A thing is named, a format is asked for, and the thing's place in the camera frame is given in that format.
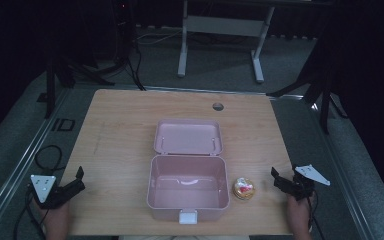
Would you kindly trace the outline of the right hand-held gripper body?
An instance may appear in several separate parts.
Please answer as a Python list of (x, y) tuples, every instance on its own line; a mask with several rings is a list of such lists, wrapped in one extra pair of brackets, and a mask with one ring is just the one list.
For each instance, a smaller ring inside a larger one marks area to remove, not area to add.
[(315, 183), (331, 185), (331, 182), (312, 165), (294, 166), (293, 171), (293, 192), (291, 195), (297, 201), (311, 197)]

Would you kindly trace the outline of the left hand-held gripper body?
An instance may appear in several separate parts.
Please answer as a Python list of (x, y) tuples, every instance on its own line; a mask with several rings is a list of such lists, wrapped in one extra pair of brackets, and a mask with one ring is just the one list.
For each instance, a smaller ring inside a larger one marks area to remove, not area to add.
[(55, 176), (31, 175), (30, 180), (41, 209), (57, 209), (69, 201), (64, 189), (56, 184)]

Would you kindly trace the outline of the person's right hand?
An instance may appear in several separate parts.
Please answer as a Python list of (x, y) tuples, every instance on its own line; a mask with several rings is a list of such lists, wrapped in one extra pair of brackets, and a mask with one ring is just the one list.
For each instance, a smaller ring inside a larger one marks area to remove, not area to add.
[(313, 198), (296, 200), (287, 194), (287, 222), (291, 230), (309, 230)]

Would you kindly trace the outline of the person's left hand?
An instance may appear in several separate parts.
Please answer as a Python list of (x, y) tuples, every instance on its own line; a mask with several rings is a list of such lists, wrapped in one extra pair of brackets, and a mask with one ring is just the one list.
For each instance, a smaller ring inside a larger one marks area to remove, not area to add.
[(70, 224), (70, 203), (66, 202), (56, 209), (42, 209), (37, 202), (34, 202), (39, 212), (40, 221), (46, 230), (68, 230)]

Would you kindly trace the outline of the pink plastic box with lid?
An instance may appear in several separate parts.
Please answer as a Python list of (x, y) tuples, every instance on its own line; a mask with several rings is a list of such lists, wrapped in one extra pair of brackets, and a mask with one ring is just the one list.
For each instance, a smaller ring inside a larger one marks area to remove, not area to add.
[(230, 204), (222, 150), (214, 120), (159, 121), (147, 193), (153, 217), (180, 224), (218, 220)]

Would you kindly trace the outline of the black metal stand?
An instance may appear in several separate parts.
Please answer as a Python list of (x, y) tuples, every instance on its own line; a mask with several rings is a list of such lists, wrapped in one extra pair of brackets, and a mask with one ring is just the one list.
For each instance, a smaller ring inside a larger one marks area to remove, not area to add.
[(337, 66), (338, 64), (333, 61), (327, 61), (324, 63), (311, 63), (310, 61), (307, 61), (294, 83), (280, 90), (267, 93), (267, 96), (278, 98), (291, 92), (292, 90), (308, 84), (309, 87), (303, 96), (303, 100), (306, 104), (314, 104), (319, 97), (322, 97), (319, 124), (323, 132), (328, 134), (329, 130), (327, 122), (330, 103), (333, 103), (334, 108), (340, 116), (347, 118), (347, 115), (342, 113), (331, 97), (334, 74)]
[(88, 70), (67, 56), (49, 53), (46, 56), (46, 119), (51, 116), (56, 107), (55, 79), (58, 79), (63, 87), (72, 88), (75, 84), (73, 70), (100, 85), (113, 85), (112, 82), (101, 78), (98, 73)]

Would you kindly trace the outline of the metal floor rail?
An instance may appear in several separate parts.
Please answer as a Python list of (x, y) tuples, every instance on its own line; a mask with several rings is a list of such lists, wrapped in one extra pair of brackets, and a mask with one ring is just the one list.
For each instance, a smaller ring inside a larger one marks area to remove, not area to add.
[(57, 94), (55, 107), (48, 117), (45, 117), (45, 103), (33, 103), (23, 97), (0, 126), (0, 218), (70, 92), (62, 89)]
[(329, 155), (329, 166), (335, 176), (337, 186), (341, 190), (344, 201), (350, 212), (350, 216), (353, 219), (355, 228), (360, 236), (361, 240), (374, 240), (374, 235), (370, 230), (365, 214), (362, 211), (360, 204), (357, 201), (357, 197), (351, 186), (348, 175), (344, 171), (342, 160), (340, 159), (337, 148), (334, 146), (332, 137), (332, 131), (325, 132), (321, 127), (320, 116), (321, 108), (316, 104), (312, 103), (309, 105), (309, 112), (312, 116), (312, 121), (317, 125), (317, 131), (321, 136), (322, 142)]

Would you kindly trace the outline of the white metal desk frame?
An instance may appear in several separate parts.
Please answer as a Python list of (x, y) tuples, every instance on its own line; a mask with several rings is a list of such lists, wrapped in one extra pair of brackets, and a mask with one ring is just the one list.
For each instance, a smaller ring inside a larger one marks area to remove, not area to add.
[(267, 6), (268, 10), (263, 20), (248, 20), (235, 18), (220, 18), (212, 16), (197, 16), (188, 13), (189, 1), (202, 0), (182, 0), (182, 42), (178, 63), (177, 75), (184, 77), (186, 75), (188, 45), (187, 39), (189, 33), (207, 33), (221, 35), (235, 35), (244, 37), (254, 37), (258, 39), (255, 49), (250, 52), (251, 63), (253, 66), (255, 81), (264, 82), (263, 70), (261, 67), (260, 55), (267, 36), (271, 20), (276, 8), (279, 7), (330, 7), (335, 0), (210, 0), (215, 2), (251, 6)]

